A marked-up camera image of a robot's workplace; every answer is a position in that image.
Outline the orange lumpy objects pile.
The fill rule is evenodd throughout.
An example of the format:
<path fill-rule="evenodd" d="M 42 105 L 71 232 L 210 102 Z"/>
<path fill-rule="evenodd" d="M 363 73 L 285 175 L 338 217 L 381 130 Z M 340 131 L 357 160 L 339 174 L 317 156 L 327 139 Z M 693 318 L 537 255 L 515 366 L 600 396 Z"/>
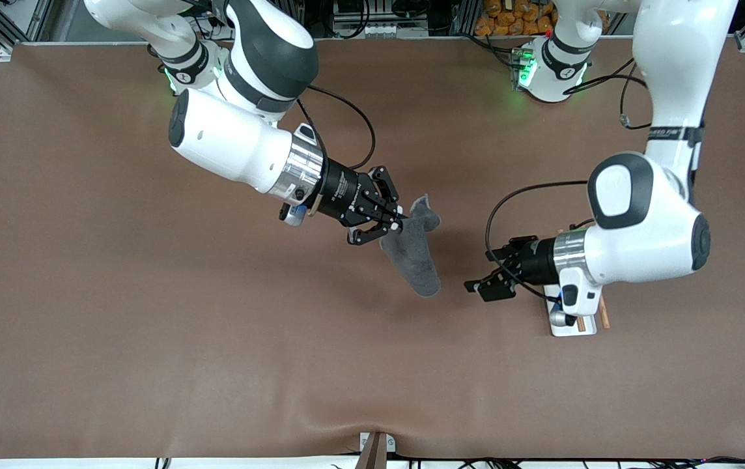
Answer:
<path fill-rule="evenodd" d="M 475 36 L 548 35 L 557 23 L 553 0 L 483 0 Z"/>

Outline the white power strip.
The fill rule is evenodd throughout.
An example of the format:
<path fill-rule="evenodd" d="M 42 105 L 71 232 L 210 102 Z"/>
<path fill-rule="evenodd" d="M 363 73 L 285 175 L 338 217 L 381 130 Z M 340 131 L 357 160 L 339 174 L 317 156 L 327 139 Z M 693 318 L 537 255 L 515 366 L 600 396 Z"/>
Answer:
<path fill-rule="evenodd" d="M 209 40 L 233 40 L 234 29 L 224 19 L 215 16 L 212 0 L 194 0 L 193 21 L 198 33 Z"/>

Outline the brown table cover mat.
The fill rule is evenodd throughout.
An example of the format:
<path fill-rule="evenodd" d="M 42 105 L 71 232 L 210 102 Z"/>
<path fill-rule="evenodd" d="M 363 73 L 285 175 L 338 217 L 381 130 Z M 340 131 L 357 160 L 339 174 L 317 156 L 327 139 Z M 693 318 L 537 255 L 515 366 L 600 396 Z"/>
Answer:
<path fill-rule="evenodd" d="M 19 46 L 0 63 L 0 458 L 294 457 L 392 434 L 404 456 L 745 458 L 745 53 L 729 42 L 695 183 L 691 276 L 610 285 L 611 328 L 552 337 L 542 302 L 483 302 L 507 193 L 616 152 L 620 84 L 513 92 L 468 40 L 318 45 L 409 206 L 429 195 L 443 290 L 377 243 L 183 160 L 143 46 Z"/>

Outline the grey towel with purple side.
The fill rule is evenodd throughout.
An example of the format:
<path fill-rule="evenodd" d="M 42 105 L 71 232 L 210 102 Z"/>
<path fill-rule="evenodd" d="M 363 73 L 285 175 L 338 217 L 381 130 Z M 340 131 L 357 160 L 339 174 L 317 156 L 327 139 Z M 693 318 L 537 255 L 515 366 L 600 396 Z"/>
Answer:
<path fill-rule="evenodd" d="M 412 204 L 410 216 L 402 220 L 402 228 L 391 231 L 380 241 L 382 252 L 406 284 L 423 298 L 432 298 L 442 287 L 427 240 L 427 235 L 435 231 L 441 221 L 429 204 L 429 195 L 422 195 Z"/>

